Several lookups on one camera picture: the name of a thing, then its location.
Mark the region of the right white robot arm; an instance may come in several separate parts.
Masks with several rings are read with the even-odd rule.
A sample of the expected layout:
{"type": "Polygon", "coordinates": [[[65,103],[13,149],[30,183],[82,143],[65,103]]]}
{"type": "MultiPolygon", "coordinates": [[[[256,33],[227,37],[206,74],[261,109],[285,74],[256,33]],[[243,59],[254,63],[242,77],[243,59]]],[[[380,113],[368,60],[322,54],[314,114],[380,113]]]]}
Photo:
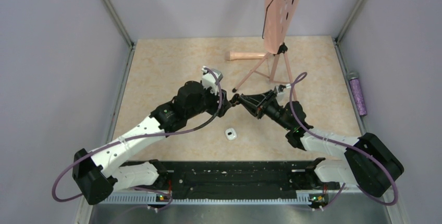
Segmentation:
{"type": "Polygon", "coordinates": [[[367,132],[353,137],[321,131],[307,124],[298,101],[281,106],[277,96],[275,90],[255,95],[235,94],[231,102],[243,106],[257,119],[267,116],[286,129],[286,138],[294,148],[334,157],[319,162],[306,173],[309,187],[319,189],[326,182],[339,182],[356,185],[375,198],[389,189],[398,194],[396,180],[404,167],[375,134],[367,132]]]}

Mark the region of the pink music stand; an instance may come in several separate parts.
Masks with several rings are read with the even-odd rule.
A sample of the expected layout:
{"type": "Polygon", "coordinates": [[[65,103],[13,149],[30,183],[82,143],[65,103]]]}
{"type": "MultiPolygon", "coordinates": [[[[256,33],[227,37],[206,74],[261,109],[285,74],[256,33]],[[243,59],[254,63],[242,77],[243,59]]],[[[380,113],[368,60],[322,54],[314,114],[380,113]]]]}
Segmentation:
{"type": "Polygon", "coordinates": [[[268,78],[271,83],[286,84],[276,81],[275,74],[280,56],[284,57],[289,83],[294,82],[285,38],[290,23],[296,12],[299,0],[264,0],[264,22],[262,36],[265,54],[228,52],[227,60],[258,59],[259,62],[245,75],[232,89],[236,93],[238,89],[256,73],[268,78]]]}

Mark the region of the black earbud charging case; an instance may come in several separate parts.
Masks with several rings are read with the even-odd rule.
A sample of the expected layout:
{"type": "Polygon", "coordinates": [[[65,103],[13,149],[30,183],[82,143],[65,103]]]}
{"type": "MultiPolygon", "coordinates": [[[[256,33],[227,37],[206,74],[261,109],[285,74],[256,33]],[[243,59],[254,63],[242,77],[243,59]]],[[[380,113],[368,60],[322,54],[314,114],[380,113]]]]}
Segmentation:
{"type": "Polygon", "coordinates": [[[236,107],[236,106],[240,105],[241,104],[240,94],[238,94],[238,93],[234,94],[232,99],[230,100],[230,103],[231,103],[232,107],[236,107]]]}

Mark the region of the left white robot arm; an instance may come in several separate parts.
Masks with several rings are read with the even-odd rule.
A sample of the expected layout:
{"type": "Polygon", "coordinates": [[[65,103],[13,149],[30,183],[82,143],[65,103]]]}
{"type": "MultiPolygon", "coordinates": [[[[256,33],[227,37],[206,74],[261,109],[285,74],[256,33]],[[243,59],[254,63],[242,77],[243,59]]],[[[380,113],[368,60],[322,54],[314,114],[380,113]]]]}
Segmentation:
{"type": "Polygon", "coordinates": [[[188,81],[171,101],[157,106],[139,124],[110,143],[91,151],[81,149],[73,157],[72,178],[88,204],[96,205],[113,192],[139,185],[161,189],[167,183],[161,163],[145,161],[138,165],[124,163],[149,145],[169,136],[187,134],[188,120],[210,114],[209,120],[190,129],[199,130],[231,107],[227,92],[215,80],[188,81]]]}

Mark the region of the white earbud charging case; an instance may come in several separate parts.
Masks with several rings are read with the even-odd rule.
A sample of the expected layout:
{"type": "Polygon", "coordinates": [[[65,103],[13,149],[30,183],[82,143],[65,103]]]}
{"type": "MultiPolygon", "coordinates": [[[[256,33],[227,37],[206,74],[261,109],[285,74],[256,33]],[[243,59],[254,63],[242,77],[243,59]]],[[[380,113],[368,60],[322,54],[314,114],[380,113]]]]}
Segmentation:
{"type": "Polygon", "coordinates": [[[234,128],[226,129],[225,136],[230,141],[233,141],[233,140],[235,140],[238,137],[238,135],[236,133],[236,130],[234,128]]]}

